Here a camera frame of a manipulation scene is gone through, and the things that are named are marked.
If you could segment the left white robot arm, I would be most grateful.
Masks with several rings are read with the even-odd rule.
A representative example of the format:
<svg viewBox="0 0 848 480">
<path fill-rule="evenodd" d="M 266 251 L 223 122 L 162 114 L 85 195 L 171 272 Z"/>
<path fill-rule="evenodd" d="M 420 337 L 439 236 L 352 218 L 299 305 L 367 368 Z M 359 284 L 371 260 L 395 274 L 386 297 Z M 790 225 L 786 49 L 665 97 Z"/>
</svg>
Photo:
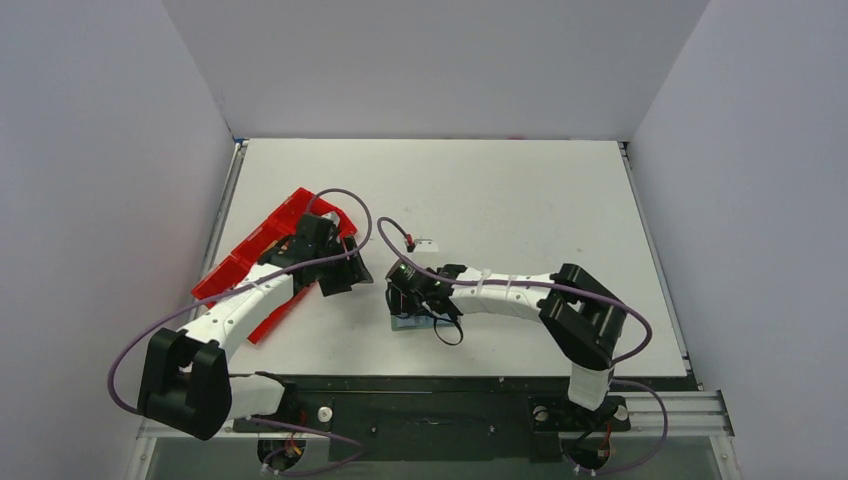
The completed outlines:
<svg viewBox="0 0 848 480">
<path fill-rule="evenodd" d="M 137 411 L 201 440 L 237 418 L 260 416 L 272 429 L 291 427 L 299 405 L 285 394 L 285 382 L 269 373 L 233 374 L 229 362 L 264 320 L 312 285 L 331 296 L 372 282 L 355 238 L 343 235 L 339 223 L 334 212 L 303 215 L 294 233 L 268 247 L 206 313 L 153 334 Z"/>
</svg>

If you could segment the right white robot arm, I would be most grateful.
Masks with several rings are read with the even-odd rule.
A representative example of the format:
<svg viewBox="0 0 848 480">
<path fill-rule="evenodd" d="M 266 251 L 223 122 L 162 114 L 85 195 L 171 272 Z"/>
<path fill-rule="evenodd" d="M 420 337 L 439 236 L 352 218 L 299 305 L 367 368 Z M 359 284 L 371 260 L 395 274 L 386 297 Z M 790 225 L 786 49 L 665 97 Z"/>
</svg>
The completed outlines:
<svg viewBox="0 0 848 480">
<path fill-rule="evenodd" d="M 402 260 L 386 275 L 390 312 L 436 317 L 494 314 L 540 322 L 571 362 L 566 418 L 588 427 L 604 412 L 616 345 L 627 313 L 599 297 L 612 293 L 581 267 L 540 275 L 506 275 L 460 264 L 421 272 Z"/>
</svg>

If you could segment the green card holder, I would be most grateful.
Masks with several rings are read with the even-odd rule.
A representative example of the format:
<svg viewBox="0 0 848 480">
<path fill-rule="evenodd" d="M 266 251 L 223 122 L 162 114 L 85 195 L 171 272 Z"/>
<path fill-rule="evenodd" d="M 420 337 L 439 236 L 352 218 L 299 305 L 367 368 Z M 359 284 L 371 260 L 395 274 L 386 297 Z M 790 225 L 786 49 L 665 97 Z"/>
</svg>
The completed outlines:
<svg viewBox="0 0 848 480">
<path fill-rule="evenodd" d="M 454 326 L 455 324 L 456 322 L 448 315 L 420 313 L 416 315 L 403 314 L 390 316 L 390 325 L 393 331 L 433 329 Z"/>
</svg>

